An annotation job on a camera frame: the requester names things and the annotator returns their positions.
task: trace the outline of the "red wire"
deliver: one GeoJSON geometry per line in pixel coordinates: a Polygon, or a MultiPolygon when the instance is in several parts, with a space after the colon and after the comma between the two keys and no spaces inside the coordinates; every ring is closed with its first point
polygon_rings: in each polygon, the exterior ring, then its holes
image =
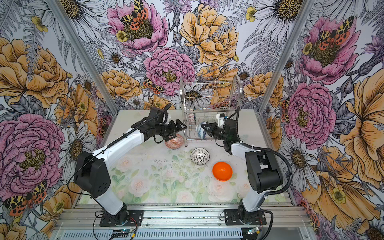
{"type": "Polygon", "coordinates": [[[262,225],[262,228],[260,229],[260,231],[261,231],[261,230],[263,230],[263,222],[262,222],[261,218],[259,218],[259,217],[257,217],[257,218],[260,219],[260,224],[262,225]]]}

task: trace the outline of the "black mounting plate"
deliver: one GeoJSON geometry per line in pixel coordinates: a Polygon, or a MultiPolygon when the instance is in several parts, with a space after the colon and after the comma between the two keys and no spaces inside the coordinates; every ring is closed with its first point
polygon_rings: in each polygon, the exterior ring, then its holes
{"type": "MultiPolygon", "coordinates": [[[[141,226],[141,221],[143,220],[144,211],[143,210],[127,210],[127,212],[128,212],[128,217],[133,218],[136,221],[138,227],[141,226]]],[[[104,216],[101,218],[100,226],[115,227],[116,225],[112,222],[113,221],[111,221],[109,215],[104,214],[104,216]]],[[[121,227],[136,227],[136,224],[134,221],[128,219],[128,221],[125,224],[121,225],[121,227]]]]}
{"type": "MultiPolygon", "coordinates": [[[[234,225],[244,225],[240,221],[240,214],[237,209],[225,209],[224,210],[225,225],[234,226],[234,225]]],[[[257,211],[256,216],[253,218],[253,221],[247,225],[261,225],[260,219],[263,225],[266,225],[266,219],[263,211],[257,211]]]]}

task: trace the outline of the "yellow flower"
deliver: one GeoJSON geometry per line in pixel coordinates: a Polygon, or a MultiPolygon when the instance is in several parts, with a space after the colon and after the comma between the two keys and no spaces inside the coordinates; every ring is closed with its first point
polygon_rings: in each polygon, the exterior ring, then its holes
{"type": "Polygon", "coordinates": [[[346,102],[356,114],[354,128],[340,135],[345,153],[353,157],[353,169],[364,182],[377,189],[384,181],[384,69],[354,87],[354,104],[346,102]]]}
{"type": "Polygon", "coordinates": [[[311,188],[302,192],[311,208],[322,214],[329,221],[337,215],[336,226],[344,228],[353,223],[355,218],[361,218],[362,225],[358,229],[361,234],[369,228],[368,221],[380,218],[380,211],[368,198],[374,192],[364,191],[360,182],[353,181],[356,171],[352,162],[340,152],[337,147],[322,146],[319,149],[320,164],[314,166],[315,173],[320,179],[317,189],[311,188]]]}
{"type": "Polygon", "coordinates": [[[165,106],[168,105],[168,103],[172,104],[168,99],[161,98],[157,95],[154,95],[152,98],[149,98],[148,100],[149,100],[149,103],[147,102],[144,103],[144,109],[151,109],[151,108],[164,109],[165,106]]]}
{"type": "Polygon", "coordinates": [[[99,56],[104,59],[104,53],[101,51],[100,48],[97,49],[97,53],[99,54],[99,56]]]}
{"type": "Polygon", "coordinates": [[[26,227],[15,223],[12,228],[7,223],[0,223],[0,239],[4,240],[25,240],[26,227]]]}
{"type": "Polygon", "coordinates": [[[312,49],[313,45],[311,42],[307,43],[303,48],[303,54],[308,55],[310,53],[310,50],[312,49]]]}
{"type": "Polygon", "coordinates": [[[338,188],[333,189],[332,199],[338,204],[345,204],[347,202],[345,192],[338,188]]]}
{"type": "Polygon", "coordinates": [[[48,28],[46,26],[43,25],[42,21],[41,21],[41,18],[38,18],[36,16],[33,16],[31,17],[31,20],[33,22],[33,24],[36,25],[36,28],[39,30],[39,31],[44,31],[44,32],[48,32],[48,28]]]}
{"type": "MultiPolygon", "coordinates": [[[[102,72],[101,77],[113,99],[119,96],[129,100],[131,97],[140,96],[143,93],[140,82],[123,71],[105,71],[102,72]]],[[[98,89],[96,95],[99,98],[103,97],[98,89]]]]}
{"type": "Polygon", "coordinates": [[[199,5],[196,16],[189,11],[184,15],[180,34],[188,40],[187,46],[196,46],[200,51],[200,63],[224,66],[236,55],[236,44],[239,33],[229,29],[219,37],[212,35],[227,22],[227,18],[218,15],[214,8],[199,5]]]}
{"type": "Polygon", "coordinates": [[[255,20],[254,15],[256,12],[257,12],[256,7],[252,7],[252,6],[248,7],[247,8],[247,15],[245,16],[245,18],[247,20],[249,20],[250,22],[253,22],[255,20]]]}
{"type": "Polygon", "coordinates": [[[119,42],[122,42],[122,43],[128,40],[127,34],[124,31],[118,31],[118,33],[116,33],[116,37],[119,40],[119,42]]]}
{"type": "MultiPolygon", "coordinates": [[[[253,78],[250,78],[251,84],[244,86],[244,96],[257,98],[258,96],[264,95],[271,77],[272,71],[267,72],[266,74],[261,73],[259,75],[253,76],[253,78]]],[[[273,93],[269,99],[269,102],[274,108],[279,105],[280,100],[283,98],[283,82],[283,77],[280,75],[279,81],[273,89],[273,93]]]]}
{"type": "Polygon", "coordinates": [[[67,73],[48,49],[38,46],[37,65],[29,81],[26,57],[29,47],[21,39],[10,43],[0,38],[0,96],[11,96],[8,104],[18,102],[23,94],[34,96],[43,103],[43,108],[49,108],[68,93],[67,73]]]}
{"type": "Polygon", "coordinates": [[[87,96],[84,88],[80,84],[76,86],[74,91],[71,91],[70,97],[64,96],[57,103],[54,113],[56,123],[58,125],[74,125],[75,130],[80,126],[80,123],[88,124],[88,130],[96,136],[98,119],[96,114],[96,105],[94,101],[87,96]]]}
{"type": "Polygon", "coordinates": [[[266,127],[269,132],[269,136],[272,139],[275,150],[279,150],[281,145],[282,131],[281,131],[281,119],[272,116],[266,120],[266,127]]]}
{"type": "MultiPolygon", "coordinates": [[[[74,192],[79,192],[81,189],[75,183],[69,183],[70,189],[74,192]]],[[[40,215],[43,221],[50,221],[60,216],[64,209],[69,209],[75,202],[77,194],[69,191],[66,184],[62,185],[55,194],[43,204],[43,209],[47,212],[40,215]]]]}

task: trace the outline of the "stainless steel wire rack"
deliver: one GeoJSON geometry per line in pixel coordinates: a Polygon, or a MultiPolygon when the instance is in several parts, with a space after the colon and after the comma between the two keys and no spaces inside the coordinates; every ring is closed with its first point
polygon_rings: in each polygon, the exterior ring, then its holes
{"type": "Polygon", "coordinates": [[[189,83],[180,81],[180,95],[183,122],[188,126],[188,128],[183,131],[184,142],[185,146],[188,146],[188,141],[214,140],[208,134],[205,135],[204,139],[200,138],[196,132],[196,126],[201,122],[217,122],[216,115],[218,113],[224,113],[226,116],[232,114],[240,105],[240,100],[243,97],[243,88],[238,75],[235,75],[232,81],[197,81],[189,83]],[[204,96],[204,93],[199,94],[198,91],[191,91],[191,89],[204,90],[207,88],[215,89],[220,87],[229,87],[229,94],[204,96]],[[208,101],[211,102],[212,98],[225,98],[225,100],[221,100],[215,104],[202,104],[208,101]]]}

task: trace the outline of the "yellow peony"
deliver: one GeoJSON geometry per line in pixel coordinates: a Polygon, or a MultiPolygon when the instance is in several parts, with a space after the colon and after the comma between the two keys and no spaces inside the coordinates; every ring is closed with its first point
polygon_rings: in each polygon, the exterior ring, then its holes
{"type": "Polygon", "coordinates": [[[220,37],[212,35],[226,23],[224,15],[218,15],[209,5],[199,5],[199,14],[192,12],[184,15],[180,34],[188,40],[187,46],[196,46],[200,51],[200,63],[224,66],[236,55],[236,44],[239,33],[230,29],[220,37]]]}

